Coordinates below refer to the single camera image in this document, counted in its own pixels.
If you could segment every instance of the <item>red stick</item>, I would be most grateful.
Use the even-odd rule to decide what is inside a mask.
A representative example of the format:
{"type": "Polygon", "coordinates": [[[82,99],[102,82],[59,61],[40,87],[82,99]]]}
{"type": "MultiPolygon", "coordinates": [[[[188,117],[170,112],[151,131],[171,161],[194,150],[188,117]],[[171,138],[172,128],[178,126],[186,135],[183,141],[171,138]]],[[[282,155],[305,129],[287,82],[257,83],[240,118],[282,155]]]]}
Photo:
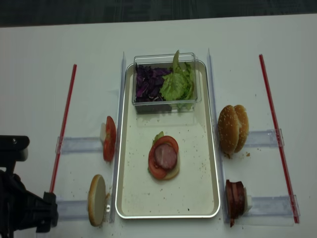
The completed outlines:
{"type": "MultiPolygon", "coordinates": [[[[274,128],[275,128],[275,131],[276,131],[276,139],[277,139],[277,141],[280,141],[279,127],[278,127],[277,118],[276,118],[276,114],[275,114],[275,109],[274,109],[274,105],[273,105],[273,98],[272,98],[271,90],[269,88],[269,83],[268,83],[268,78],[267,78],[267,74],[266,74],[266,69],[265,69],[263,55],[259,55],[259,58],[260,58],[260,63],[261,63],[264,83],[265,83],[265,87],[266,87],[269,107],[271,109],[271,114],[272,114],[272,119],[273,119],[273,123],[274,123],[274,128]]],[[[294,214],[294,221],[295,221],[295,223],[299,223],[299,213],[297,211],[297,205],[295,204],[295,201],[293,199],[294,198],[294,193],[293,193],[293,188],[292,188],[292,184],[291,184],[291,178],[289,176],[288,169],[287,169],[286,158],[285,158],[285,153],[284,153],[284,147],[279,147],[279,153],[281,155],[281,160],[282,160],[284,175],[285,175],[285,179],[286,179],[288,194],[289,194],[289,196],[291,198],[291,205],[292,205],[292,210],[293,210],[293,214],[294,214]]]]}
{"type": "MultiPolygon", "coordinates": [[[[66,101],[66,106],[65,106],[65,111],[64,111],[64,118],[63,118],[63,122],[62,122],[62,125],[61,125],[61,130],[60,130],[60,135],[59,135],[59,145],[61,145],[62,140],[64,138],[66,122],[67,122],[67,115],[68,115],[68,109],[69,109],[69,104],[70,104],[70,98],[71,98],[71,94],[72,94],[73,87],[74,87],[74,82],[75,82],[76,69],[77,69],[77,65],[74,64],[73,72],[71,74],[71,79],[70,79],[70,84],[69,84],[67,101],[66,101]]],[[[50,192],[54,191],[55,179],[56,179],[56,174],[57,174],[59,158],[60,158],[60,153],[58,152],[58,153],[56,153],[56,157],[55,157],[55,164],[54,164],[53,175],[52,175],[52,180],[51,180],[50,192]]]]}

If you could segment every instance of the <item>purple cabbage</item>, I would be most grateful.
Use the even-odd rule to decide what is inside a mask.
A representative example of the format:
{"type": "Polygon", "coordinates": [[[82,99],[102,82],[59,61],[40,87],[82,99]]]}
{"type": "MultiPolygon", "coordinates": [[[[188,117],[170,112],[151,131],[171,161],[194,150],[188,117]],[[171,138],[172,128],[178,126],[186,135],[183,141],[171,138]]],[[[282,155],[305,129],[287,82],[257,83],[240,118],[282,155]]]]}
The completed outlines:
{"type": "Polygon", "coordinates": [[[136,65],[137,85],[136,102],[163,101],[160,88],[164,83],[163,76],[172,73],[167,68],[154,68],[150,66],[136,65]]]}

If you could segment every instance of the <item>sliced tomato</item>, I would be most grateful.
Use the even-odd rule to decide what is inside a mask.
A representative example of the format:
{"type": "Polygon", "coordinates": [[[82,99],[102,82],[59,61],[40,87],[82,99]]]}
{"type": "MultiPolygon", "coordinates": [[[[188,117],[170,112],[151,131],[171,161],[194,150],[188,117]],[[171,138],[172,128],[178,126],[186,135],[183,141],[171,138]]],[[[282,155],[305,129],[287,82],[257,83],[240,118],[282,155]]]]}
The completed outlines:
{"type": "Polygon", "coordinates": [[[178,153],[178,144],[173,137],[166,135],[166,136],[163,136],[156,141],[156,143],[152,146],[152,148],[149,152],[149,170],[150,170],[151,174],[156,179],[163,179],[167,175],[167,171],[164,170],[163,168],[159,167],[156,164],[155,158],[154,158],[154,153],[155,153],[156,148],[159,145],[162,145],[164,143],[167,143],[170,146],[172,146],[174,148],[175,152],[178,153]]]}
{"type": "Polygon", "coordinates": [[[106,161],[113,160],[116,137],[114,121],[112,117],[108,116],[106,122],[106,139],[104,142],[104,160],[106,161]]]}

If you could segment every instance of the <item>top bun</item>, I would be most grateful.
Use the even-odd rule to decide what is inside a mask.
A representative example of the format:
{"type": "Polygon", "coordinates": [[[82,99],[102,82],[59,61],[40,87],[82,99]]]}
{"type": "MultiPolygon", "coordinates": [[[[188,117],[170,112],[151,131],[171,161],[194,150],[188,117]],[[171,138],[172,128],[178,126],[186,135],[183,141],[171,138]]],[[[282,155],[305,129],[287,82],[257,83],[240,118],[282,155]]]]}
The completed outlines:
{"type": "Polygon", "coordinates": [[[239,152],[248,137],[249,120],[246,109],[241,105],[228,105],[222,109],[218,119],[221,150],[231,155],[239,152]]]}

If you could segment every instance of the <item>sausage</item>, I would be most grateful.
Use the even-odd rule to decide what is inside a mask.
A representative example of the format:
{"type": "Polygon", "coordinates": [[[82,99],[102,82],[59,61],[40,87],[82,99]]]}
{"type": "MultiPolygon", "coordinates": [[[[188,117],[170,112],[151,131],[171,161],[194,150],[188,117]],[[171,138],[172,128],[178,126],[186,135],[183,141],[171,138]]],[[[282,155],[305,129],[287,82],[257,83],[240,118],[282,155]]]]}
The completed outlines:
{"type": "Polygon", "coordinates": [[[155,162],[165,170],[172,170],[177,164],[177,154],[169,144],[159,145],[154,152],[155,162]]]}
{"type": "Polygon", "coordinates": [[[244,213],[245,194],[242,182],[226,181],[226,197],[228,215],[230,217],[230,227],[234,225],[234,219],[244,213]]]}
{"type": "Polygon", "coordinates": [[[244,213],[244,205],[245,205],[245,197],[244,197],[244,187],[241,181],[236,182],[237,190],[238,190],[238,211],[239,215],[244,213]]]}
{"type": "Polygon", "coordinates": [[[236,217],[236,213],[234,209],[232,186],[231,186],[231,182],[228,179],[226,181],[226,197],[227,197],[228,215],[230,217],[230,227],[232,227],[234,225],[234,218],[236,217]]]}

